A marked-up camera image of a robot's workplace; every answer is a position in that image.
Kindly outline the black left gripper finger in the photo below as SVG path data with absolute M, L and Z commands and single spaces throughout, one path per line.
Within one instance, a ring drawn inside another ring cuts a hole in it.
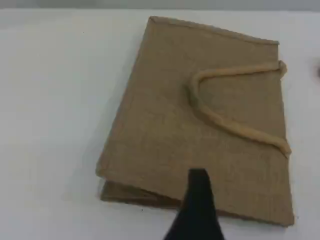
M 192 168 L 182 205 L 165 240 L 223 240 L 207 171 Z

